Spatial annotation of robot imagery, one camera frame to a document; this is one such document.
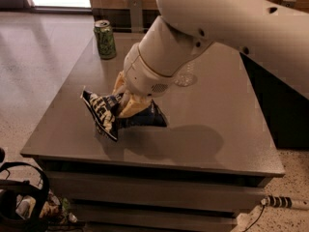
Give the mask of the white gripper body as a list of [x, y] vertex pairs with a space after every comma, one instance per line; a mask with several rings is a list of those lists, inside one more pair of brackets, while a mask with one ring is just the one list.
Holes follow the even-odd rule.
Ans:
[[154, 72], [142, 59], [139, 43], [135, 43], [124, 61], [124, 79], [130, 93], [141, 97], [163, 96], [174, 81], [173, 77]]

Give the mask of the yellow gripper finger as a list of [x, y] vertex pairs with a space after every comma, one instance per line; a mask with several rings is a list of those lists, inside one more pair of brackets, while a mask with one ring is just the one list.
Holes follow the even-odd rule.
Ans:
[[150, 104], [151, 99], [140, 97], [138, 95], [131, 94], [129, 91], [125, 91], [123, 93], [123, 97], [120, 100], [117, 116], [119, 118], [132, 117], [146, 109]]
[[124, 78], [124, 72], [119, 72], [116, 78], [114, 88], [113, 88], [113, 95], [122, 94], [126, 89], [126, 83]]

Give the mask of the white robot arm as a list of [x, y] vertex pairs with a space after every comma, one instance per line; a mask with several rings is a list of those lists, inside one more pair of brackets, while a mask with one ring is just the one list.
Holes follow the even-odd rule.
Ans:
[[133, 45], [114, 92], [131, 117], [162, 96], [176, 74], [212, 44], [247, 55], [309, 98], [309, 14], [267, 0], [156, 0], [160, 15]]

